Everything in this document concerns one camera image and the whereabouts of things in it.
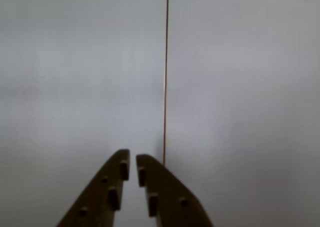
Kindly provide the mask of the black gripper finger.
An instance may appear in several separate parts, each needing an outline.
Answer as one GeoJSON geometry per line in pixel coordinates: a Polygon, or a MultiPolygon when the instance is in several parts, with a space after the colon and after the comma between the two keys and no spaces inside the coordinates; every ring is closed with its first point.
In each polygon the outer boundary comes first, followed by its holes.
{"type": "Polygon", "coordinates": [[[121,209],[123,183],[129,180],[130,151],[116,151],[67,211],[59,227],[112,227],[121,209]]]}
{"type": "Polygon", "coordinates": [[[148,215],[158,227],[212,227],[196,196],[163,164],[147,154],[136,156],[138,183],[145,188],[148,215]]]}

